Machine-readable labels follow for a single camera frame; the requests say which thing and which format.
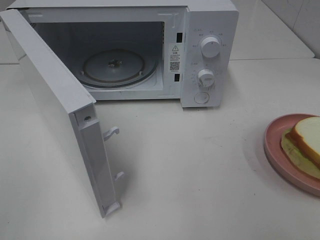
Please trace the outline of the warning label sticker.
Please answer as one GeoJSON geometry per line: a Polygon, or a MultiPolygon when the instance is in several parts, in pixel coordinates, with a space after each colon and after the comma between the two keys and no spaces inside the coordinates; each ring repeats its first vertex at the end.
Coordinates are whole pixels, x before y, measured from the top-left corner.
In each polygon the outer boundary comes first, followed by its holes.
{"type": "Polygon", "coordinates": [[[170,43],[168,45],[168,72],[180,73],[183,66],[184,44],[170,43]]]}

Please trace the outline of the glass microwave turntable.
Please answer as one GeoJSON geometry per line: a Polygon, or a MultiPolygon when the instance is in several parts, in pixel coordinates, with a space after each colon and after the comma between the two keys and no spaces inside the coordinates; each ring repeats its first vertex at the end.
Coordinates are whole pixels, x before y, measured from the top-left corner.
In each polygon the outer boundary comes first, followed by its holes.
{"type": "Polygon", "coordinates": [[[156,56],[114,48],[87,58],[78,79],[85,85],[111,89],[137,84],[151,76],[158,66],[156,56]]]}

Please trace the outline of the sandwich with lettuce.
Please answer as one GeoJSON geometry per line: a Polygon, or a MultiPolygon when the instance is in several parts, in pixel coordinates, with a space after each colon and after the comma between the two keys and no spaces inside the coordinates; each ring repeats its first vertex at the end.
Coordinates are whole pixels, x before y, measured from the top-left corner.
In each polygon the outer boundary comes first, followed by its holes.
{"type": "Polygon", "coordinates": [[[320,118],[298,121],[282,133],[280,145],[291,164],[302,174],[320,179],[320,118]]]}

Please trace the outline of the white microwave knob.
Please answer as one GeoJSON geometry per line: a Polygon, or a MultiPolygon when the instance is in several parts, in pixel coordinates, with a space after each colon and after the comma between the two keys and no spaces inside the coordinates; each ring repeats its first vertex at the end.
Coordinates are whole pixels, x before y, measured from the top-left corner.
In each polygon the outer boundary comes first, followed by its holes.
{"type": "Polygon", "coordinates": [[[205,88],[215,83],[215,74],[211,69],[202,69],[197,74],[199,85],[205,88]]]}
{"type": "Polygon", "coordinates": [[[215,58],[221,51],[221,41],[216,36],[208,36],[200,43],[201,53],[206,58],[215,58]]]}

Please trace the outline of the round white door button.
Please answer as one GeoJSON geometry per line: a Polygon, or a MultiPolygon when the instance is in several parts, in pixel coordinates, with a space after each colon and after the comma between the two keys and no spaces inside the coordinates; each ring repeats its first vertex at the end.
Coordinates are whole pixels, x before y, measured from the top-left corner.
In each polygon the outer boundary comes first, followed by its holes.
{"type": "Polygon", "coordinates": [[[206,104],[210,99],[210,95],[207,92],[198,92],[194,96],[194,101],[197,104],[206,104]]]}

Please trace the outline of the white microwave oven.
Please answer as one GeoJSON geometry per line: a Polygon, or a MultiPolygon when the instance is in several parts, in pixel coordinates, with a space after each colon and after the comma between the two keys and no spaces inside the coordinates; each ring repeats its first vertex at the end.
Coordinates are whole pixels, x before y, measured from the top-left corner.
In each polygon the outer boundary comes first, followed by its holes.
{"type": "Polygon", "coordinates": [[[239,12],[230,0],[16,0],[0,13],[23,67],[85,101],[221,103],[239,12]]]}

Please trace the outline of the pink round plate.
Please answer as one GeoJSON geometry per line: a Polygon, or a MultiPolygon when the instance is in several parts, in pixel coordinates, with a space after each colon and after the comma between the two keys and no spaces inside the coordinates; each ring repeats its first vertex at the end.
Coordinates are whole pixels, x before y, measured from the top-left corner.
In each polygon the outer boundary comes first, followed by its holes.
{"type": "Polygon", "coordinates": [[[263,147],[268,162],[284,180],[302,191],[318,197],[320,195],[320,181],[295,167],[281,146],[281,138],[285,130],[312,116],[312,114],[293,113],[274,119],[265,129],[263,147]]]}

